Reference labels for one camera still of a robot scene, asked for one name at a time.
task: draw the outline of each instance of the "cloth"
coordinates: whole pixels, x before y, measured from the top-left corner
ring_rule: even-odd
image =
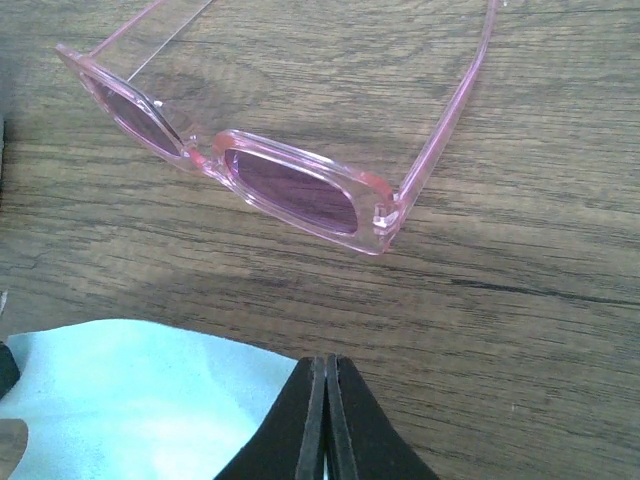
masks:
[[[138,320],[7,341],[21,379],[0,418],[23,419],[11,480],[211,480],[251,438],[295,360]]]

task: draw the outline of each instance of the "sunglasses temple arm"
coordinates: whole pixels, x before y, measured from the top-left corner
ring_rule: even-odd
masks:
[[[124,80],[131,80],[214,0],[155,0],[89,54]]]
[[[485,17],[484,27],[482,30],[482,38],[478,49],[476,50],[473,62],[469,66],[460,86],[451,98],[447,108],[443,112],[438,124],[424,145],[420,155],[411,166],[411,170],[400,185],[398,192],[398,202],[402,205],[403,216],[406,217],[409,210],[413,207],[420,192],[425,187],[427,180],[431,176],[433,169],[438,163],[440,155],[444,150],[453,130],[464,110],[469,94],[473,88],[473,84],[478,76],[480,66],[485,57],[485,53],[489,46],[491,31],[495,23],[496,12],[500,0],[488,0],[487,15]]]

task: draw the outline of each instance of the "pink sunglasses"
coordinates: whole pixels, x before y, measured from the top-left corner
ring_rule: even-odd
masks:
[[[56,51],[125,133],[169,163],[213,177],[247,203],[309,233],[359,252],[384,253],[464,109],[489,44],[499,0],[489,0],[473,62],[395,193],[371,173],[237,130],[218,133],[211,153],[204,155],[197,149],[196,126],[185,121],[185,115],[131,85],[132,78],[212,1],[156,0],[88,55],[64,45]],[[117,74],[99,64],[113,58],[118,59]]]

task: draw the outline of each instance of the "purple tinted lens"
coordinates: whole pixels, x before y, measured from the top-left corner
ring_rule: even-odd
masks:
[[[166,133],[144,111],[131,101],[113,91],[106,85],[91,79],[93,87],[98,92],[100,99],[107,104],[111,112],[131,130],[149,143],[173,156],[180,156],[180,152]]]
[[[225,160],[240,180],[264,199],[316,226],[355,233],[358,219],[342,190],[257,155],[227,150]]]

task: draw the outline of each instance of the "wooden table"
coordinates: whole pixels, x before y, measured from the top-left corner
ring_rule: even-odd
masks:
[[[90,50],[145,0],[0,0],[2,335],[142,318],[339,352],[444,479],[639,478],[640,8],[505,3],[428,188],[370,257],[171,167],[94,105],[53,47]],[[484,8],[219,0],[138,78],[212,133],[397,185]]]

